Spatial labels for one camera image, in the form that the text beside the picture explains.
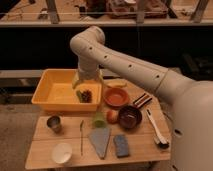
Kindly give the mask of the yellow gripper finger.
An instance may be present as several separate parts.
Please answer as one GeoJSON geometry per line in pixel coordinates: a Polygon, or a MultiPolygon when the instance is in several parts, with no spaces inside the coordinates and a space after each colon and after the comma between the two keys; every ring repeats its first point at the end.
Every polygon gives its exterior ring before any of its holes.
{"type": "Polygon", "coordinates": [[[79,83],[79,75],[78,75],[78,72],[76,72],[72,79],[72,88],[75,89],[78,83],[79,83]]]}
{"type": "Polygon", "coordinates": [[[103,73],[101,70],[99,70],[99,82],[104,86],[104,79],[103,79],[103,73]]]}

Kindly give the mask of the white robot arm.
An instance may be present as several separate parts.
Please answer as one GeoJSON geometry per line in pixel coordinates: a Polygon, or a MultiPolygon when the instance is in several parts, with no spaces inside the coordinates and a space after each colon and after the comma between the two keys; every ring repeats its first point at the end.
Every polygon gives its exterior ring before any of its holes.
{"type": "Polygon", "coordinates": [[[99,77],[101,66],[172,107],[171,171],[213,171],[213,81],[196,81],[171,69],[104,45],[101,28],[91,26],[70,40],[78,56],[79,84],[99,77]]]}

